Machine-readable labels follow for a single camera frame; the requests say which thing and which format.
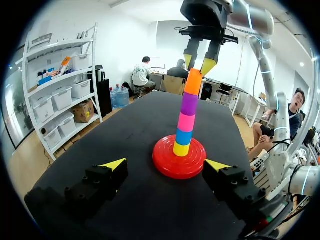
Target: black tablecloth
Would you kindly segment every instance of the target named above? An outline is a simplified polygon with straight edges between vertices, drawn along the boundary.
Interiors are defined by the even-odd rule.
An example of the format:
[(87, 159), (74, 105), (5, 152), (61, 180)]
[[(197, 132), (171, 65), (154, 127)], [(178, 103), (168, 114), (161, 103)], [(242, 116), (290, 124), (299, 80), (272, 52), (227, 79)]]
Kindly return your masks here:
[[(88, 228), (114, 239), (235, 240), (244, 227), (218, 202), (202, 175), (175, 180), (157, 171), (153, 148), (176, 133), (182, 96), (153, 92), (122, 109), (71, 147), (35, 184), (61, 195), (92, 164), (127, 158), (129, 175), (113, 201), (106, 201)], [(207, 158), (251, 172), (239, 129), (227, 107), (199, 101), (193, 137)]]

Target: blue container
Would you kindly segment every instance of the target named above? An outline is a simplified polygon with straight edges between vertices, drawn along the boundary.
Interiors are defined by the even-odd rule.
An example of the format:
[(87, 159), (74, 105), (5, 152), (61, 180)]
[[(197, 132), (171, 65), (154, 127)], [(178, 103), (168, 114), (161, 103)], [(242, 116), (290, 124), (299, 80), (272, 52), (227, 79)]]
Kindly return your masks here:
[(112, 87), (110, 87), (110, 97), (111, 97), (112, 110), (115, 110), (118, 108), (117, 92), (115, 90), (112, 90)]
[(41, 86), (42, 84), (45, 84), (45, 83), (51, 81), (51, 78), (52, 78), (51, 76), (47, 76), (47, 77), (45, 77), (44, 79), (41, 79), (41, 80), (39, 81), (39, 86)]
[(117, 103), (119, 108), (125, 108), (129, 105), (129, 90), (126, 87), (122, 87), (121, 91), (117, 93)]

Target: red base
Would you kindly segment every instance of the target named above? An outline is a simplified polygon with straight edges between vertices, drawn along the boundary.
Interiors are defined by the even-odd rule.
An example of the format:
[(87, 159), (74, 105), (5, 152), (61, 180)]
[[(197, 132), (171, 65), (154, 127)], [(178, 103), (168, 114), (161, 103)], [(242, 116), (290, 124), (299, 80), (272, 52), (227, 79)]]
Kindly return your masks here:
[(155, 167), (167, 177), (173, 179), (190, 179), (198, 175), (207, 158), (205, 148), (200, 142), (192, 138), (189, 154), (187, 156), (176, 156), (174, 154), (174, 143), (176, 135), (162, 138), (153, 149), (153, 162)]

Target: person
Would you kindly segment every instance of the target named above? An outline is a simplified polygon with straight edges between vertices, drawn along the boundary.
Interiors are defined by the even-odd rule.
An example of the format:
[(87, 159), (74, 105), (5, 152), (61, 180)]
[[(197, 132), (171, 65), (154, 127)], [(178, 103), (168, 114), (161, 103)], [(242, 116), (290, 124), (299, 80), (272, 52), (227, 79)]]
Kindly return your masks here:
[(142, 59), (142, 62), (134, 67), (132, 81), (136, 86), (154, 90), (156, 88), (156, 83), (149, 80), (150, 77), (148, 76), (154, 73), (154, 71), (148, 65), (150, 63), (150, 60), (150, 57), (145, 56)]
[(171, 68), (168, 72), (168, 76), (176, 77), (176, 78), (182, 78), (182, 79), (188, 79), (189, 73), (185, 70), (186, 68), (186, 62), (183, 59), (180, 59), (178, 61), (178, 64), (176, 67)]
[[(306, 101), (305, 93), (298, 88), (293, 97), (291, 103), (288, 105), (289, 108), (289, 122), (290, 122), (290, 137), (294, 137), (301, 125), (301, 119), (298, 116), (299, 109), (303, 106)], [(269, 118), (273, 114), (274, 110), (268, 110), (262, 117)], [(262, 125), (261, 123), (253, 124), (253, 137), (254, 147), (247, 147), (249, 160), (253, 160), (259, 156), (262, 150), (269, 151), (273, 146), (273, 140), (271, 136), (275, 135), (275, 131)]]

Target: hand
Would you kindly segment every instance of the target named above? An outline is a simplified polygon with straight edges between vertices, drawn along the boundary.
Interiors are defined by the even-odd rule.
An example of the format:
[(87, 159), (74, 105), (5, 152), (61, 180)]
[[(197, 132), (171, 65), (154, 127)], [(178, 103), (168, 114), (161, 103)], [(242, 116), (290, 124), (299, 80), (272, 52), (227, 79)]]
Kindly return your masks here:
[(269, 119), (269, 115), (268, 114), (263, 114), (261, 119), (267, 121)]
[(262, 135), (260, 140), (259, 140), (259, 143), (263, 144), (263, 143), (271, 143), (271, 138), (267, 135)]

